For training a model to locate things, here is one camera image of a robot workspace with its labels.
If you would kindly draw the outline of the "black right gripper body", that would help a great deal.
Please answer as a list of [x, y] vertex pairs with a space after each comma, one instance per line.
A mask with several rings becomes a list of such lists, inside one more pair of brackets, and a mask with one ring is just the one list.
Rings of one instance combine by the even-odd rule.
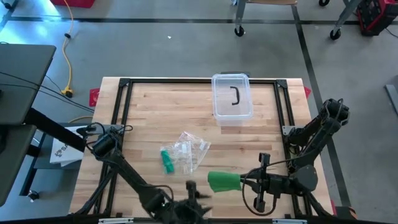
[[272, 213], [275, 210], [277, 199], [280, 198], [281, 194], [291, 193], [290, 179], [287, 176], [267, 173], [267, 168], [271, 165], [270, 157], [270, 154], [260, 153], [260, 167], [254, 168], [248, 172], [261, 173], [261, 178], [257, 181], [252, 179], [247, 180], [247, 182], [256, 182], [261, 185], [261, 190], [258, 194], [256, 194], [256, 198], [253, 201], [253, 207], [255, 209], [255, 212], [251, 208], [249, 208], [252, 213], [265, 213], [265, 193], [273, 195], [272, 208], [268, 213]]

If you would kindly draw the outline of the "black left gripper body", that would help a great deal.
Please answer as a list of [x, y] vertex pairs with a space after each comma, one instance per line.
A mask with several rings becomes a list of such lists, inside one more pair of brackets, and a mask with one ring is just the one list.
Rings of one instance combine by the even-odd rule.
[[172, 203], [169, 223], [205, 223], [203, 215], [199, 214], [199, 208], [202, 206], [198, 203], [198, 199], [195, 198], [195, 192], [199, 192], [197, 190], [197, 183], [193, 180], [188, 180], [185, 186], [188, 192], [188, 198]]

